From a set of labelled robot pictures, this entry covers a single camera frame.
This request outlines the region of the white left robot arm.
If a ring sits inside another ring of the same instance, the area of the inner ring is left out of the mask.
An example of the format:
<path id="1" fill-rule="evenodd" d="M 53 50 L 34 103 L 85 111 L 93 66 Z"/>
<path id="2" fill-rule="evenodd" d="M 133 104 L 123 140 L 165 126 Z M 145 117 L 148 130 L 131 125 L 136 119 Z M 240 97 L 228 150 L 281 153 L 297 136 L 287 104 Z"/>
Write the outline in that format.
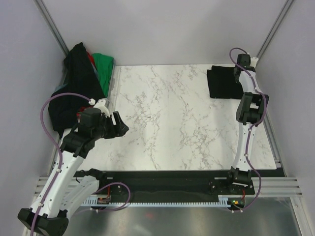
<path id="1" fill-rule="evenodd" d="M 80 121 L 63 137 L 59 159 L 40 194 L 29 208 L 18 213 L 30 235 L 62 236 L 79 206 L 90 195 L 107 190 L 110 185 L 105 172 L 90 169 L 69 194 L 65 193 L 95 143 L 122 137 L 128 130 L 117 111 L 109 115 L 104 109 L 92 107 L 81 114 Z"/>

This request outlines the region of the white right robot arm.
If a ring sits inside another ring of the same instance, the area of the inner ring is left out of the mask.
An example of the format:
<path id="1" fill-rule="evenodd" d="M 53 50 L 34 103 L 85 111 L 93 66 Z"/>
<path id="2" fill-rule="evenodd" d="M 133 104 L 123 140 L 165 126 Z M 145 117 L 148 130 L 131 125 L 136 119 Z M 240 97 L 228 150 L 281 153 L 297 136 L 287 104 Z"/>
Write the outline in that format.
<path id="1" fill-rule="evenodd" d="M 239 54 L 234 61 L 235 81 L 242 86 L 243 95 L 236 112 L 239 122 L 239 139 L 235 159 L 230 169 L 225 187 L 230 193 L 238 193 L 243 185 L 251 181 L 251 155 L 255 132 L 266 114 L 269 96 L 263 94 L 256 81 L 255 65 L 258 61 L 248 53 Z"/>

